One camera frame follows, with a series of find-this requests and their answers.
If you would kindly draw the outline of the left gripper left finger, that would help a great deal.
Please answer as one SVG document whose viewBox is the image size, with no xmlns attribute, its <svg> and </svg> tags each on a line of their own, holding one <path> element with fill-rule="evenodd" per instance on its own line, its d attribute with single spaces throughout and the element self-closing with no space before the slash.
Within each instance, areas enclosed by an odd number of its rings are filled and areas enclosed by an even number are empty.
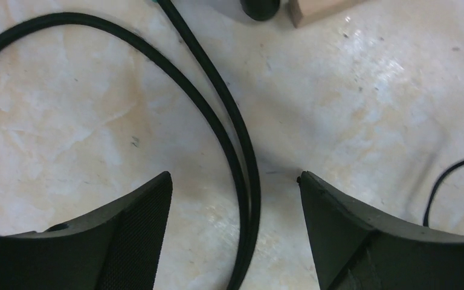
<svg viewBox="0 0 464 290">
<path fill-rule="evenodd" d="M 163 172 L 41 233 L 0 236 L 0 289 L 152 289 L 172 192 Z"/>
</svg>

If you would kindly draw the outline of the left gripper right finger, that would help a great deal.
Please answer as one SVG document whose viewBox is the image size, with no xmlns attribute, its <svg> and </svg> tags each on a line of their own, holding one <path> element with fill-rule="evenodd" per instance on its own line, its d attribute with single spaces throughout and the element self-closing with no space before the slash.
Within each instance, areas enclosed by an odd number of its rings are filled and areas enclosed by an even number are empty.
<svg viewBox="0 0 464 290">
<path fill-rule="evenodd" d="M 312 172 L 297 181 L 321 289 L 464 289 L 464 236 L 392 216 Z"/>
</svg>

